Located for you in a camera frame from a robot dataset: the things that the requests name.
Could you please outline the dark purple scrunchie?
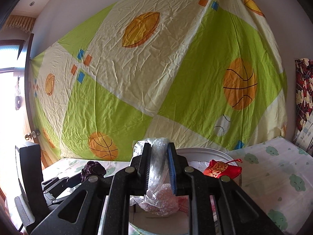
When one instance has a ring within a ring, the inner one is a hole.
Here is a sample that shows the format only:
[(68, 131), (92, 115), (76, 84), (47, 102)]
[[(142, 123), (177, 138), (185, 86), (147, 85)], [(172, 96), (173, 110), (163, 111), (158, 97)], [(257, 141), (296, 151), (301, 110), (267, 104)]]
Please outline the dark purple scrunchie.
[(81, 181), (84, 182), (93, 175), (104, 177), (106, 173), (106, 169), (99, 162), (89, 161), (81, 170)]

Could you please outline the red gold embroidered pouch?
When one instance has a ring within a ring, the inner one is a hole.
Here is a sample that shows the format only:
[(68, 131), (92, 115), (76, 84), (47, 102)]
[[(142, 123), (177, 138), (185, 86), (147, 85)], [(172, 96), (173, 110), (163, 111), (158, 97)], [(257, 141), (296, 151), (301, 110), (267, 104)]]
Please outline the red gold embroidered pouch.
[(235, 159), (228, 162), (211, 160), (209, 162), (209, 166), (203, 171), (203, 174), (213, 178), (228, 176), (231, 179), (235, 179), (241, 174), (242, 167), (239, 167), (237, 165), (231, 165), (230, 163), (233, 162), (242, 163), (242, 160)]

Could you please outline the clear plastic bag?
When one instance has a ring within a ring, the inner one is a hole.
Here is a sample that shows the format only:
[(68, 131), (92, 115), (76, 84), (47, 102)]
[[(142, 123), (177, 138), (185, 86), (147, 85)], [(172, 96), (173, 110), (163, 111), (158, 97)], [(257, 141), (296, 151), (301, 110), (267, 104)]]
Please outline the clear plastic bag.
[(169, 167), (167, 138), (146, 138), (133, 146), (133, 157), (143, 153), (144, 145), (151, 147), (150, 170), (148, 176), (148, 189), (144, 196), (131, 196), (130, 205), (138, 205), (142, 210), (160, 217), (170, 216), (178, 212), (179, 203), (171, 190), (171, 185), (166, 183)]

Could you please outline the cloud print table cloth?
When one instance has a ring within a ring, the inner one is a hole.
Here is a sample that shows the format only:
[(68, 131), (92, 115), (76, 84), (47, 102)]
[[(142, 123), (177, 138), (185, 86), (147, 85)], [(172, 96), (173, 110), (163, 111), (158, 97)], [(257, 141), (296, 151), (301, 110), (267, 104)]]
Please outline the cloud print table cloth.
[(312, 156), (282, 137), (229, 153), (241, 159), (243, 190), (286, 234), (312, 212)]

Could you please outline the round butter cookie tin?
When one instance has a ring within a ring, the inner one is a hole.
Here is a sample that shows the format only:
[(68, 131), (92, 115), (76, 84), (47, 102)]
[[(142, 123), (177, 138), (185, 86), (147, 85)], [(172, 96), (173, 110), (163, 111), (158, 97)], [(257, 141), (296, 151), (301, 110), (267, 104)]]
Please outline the round butter cookie tin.
[[(211, 160), (227, 162), (229, 165), (239, 165), (227, 153), (206, 148), (178, 149), (177, 153), (184, 156), (188, 164), (203, 172)], [(188, 197), (179, 200), (180, 209), (168, 216), (158, 216), (143, 211), (138, 205), (130, 208), (129, 234), (188, 234), (189, 216)]]

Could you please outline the blue checked hanging cloth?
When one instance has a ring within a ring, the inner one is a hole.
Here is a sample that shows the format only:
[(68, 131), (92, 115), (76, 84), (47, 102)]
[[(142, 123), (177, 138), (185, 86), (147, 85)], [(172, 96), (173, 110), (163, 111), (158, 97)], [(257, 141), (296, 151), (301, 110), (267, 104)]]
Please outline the blue checked hanging cloth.
[(313, 145), (312, 113), (307, 119), (302, 131), (299, 133), (295, 145), (305, 150), (309, 155), (312, 155), (312, 145)]

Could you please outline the green basketball print sheet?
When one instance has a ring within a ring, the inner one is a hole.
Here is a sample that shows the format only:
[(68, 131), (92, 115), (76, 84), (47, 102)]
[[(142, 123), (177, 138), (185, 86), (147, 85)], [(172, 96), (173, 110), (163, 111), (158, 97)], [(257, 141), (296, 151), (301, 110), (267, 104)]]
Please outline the green basketball print sheet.
[(149, 137), (231, 151), (286, 134), (286, 76), (253, 0), (120, 0), (31, 72), (48, 164), (128, 161)]

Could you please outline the red plaid hanging cloth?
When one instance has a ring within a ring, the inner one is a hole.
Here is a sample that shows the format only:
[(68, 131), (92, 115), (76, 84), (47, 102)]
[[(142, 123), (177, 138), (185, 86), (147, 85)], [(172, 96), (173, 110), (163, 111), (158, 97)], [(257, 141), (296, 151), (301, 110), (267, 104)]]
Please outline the red plaid hanging cloth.
[(301, 58), (296, 65), (296, 126), (302, 131), (312, 113), (312, 60)]

